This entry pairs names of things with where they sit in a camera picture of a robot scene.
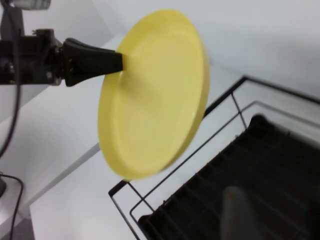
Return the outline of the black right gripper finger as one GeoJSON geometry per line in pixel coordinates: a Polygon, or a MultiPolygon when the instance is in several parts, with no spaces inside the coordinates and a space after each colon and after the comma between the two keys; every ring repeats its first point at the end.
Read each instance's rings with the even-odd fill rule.
{"type": "Polygon", "coordinates": [[[221,216],[223,240],[252,240],[253,215],[244,191],[236,186],[224,190],[221,216]]]}

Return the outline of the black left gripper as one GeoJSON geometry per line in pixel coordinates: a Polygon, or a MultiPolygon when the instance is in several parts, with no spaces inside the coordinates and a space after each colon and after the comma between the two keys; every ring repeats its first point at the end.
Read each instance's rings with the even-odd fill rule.
{"type": "MultiPolygon", "coordinates": [[[[52,29],[37,29],[19,39],[19,69],[14,66],[12,40],[0,41],[0,84],[14,85],[20,73],[22,85],[58,86],[63,79],[62,44],[52,29]]],[[[63,42],[66,60],[64,80],[73,87],[85,80],[121,72],[123,56],[114,50],[88,45],[74,38],[63,42]]]]}

